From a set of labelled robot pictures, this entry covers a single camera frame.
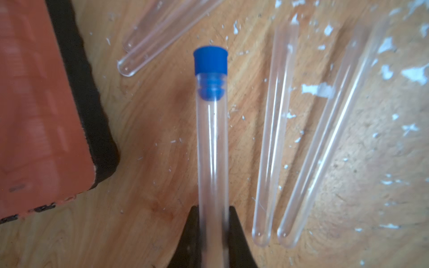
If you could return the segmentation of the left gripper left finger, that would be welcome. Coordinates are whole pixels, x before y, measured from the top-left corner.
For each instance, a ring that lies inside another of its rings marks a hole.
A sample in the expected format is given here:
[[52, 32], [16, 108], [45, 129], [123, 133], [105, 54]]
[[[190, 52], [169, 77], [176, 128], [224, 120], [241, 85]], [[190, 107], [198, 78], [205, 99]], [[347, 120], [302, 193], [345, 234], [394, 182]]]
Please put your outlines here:
[[181, 237], [168, 268], [201, 267], [200, 217], [198, 206], [189, 211]]

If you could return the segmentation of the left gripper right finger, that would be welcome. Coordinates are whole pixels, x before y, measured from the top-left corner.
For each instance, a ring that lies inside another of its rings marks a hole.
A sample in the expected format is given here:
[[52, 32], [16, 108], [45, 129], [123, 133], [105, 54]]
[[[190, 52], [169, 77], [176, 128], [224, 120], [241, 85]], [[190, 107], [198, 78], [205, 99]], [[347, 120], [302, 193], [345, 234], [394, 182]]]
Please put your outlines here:
[[235, 207], [229, 207], [229, 262], [231, 268], [257, 268], [247, 243], [244, 230], [239, 220]]

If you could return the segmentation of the blue stopper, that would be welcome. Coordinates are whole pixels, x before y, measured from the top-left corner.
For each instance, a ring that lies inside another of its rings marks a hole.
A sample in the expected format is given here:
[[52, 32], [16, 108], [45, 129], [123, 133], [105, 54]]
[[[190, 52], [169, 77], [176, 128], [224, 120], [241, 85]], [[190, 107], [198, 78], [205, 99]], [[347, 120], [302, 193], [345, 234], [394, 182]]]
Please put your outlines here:
[[203, 46], [196, 49], [193, 56], [198, 96], [206, 102], [219, 101], [226, 93], [227, 50]]

